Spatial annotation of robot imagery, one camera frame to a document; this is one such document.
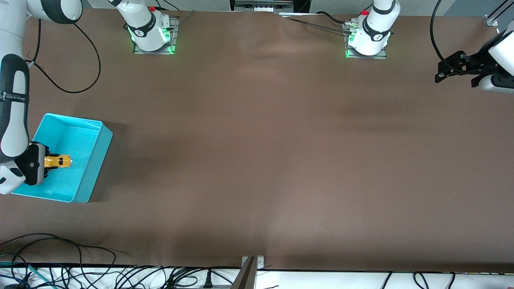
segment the blue bin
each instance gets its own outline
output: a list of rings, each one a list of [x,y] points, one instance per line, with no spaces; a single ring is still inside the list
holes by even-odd
[[[70,155],[73,164],[51,170],[38,186],[22,184],[13,194],[87,203],[112,137],[101,121],[46,114],[33,140],[48,146],[52,153]]]

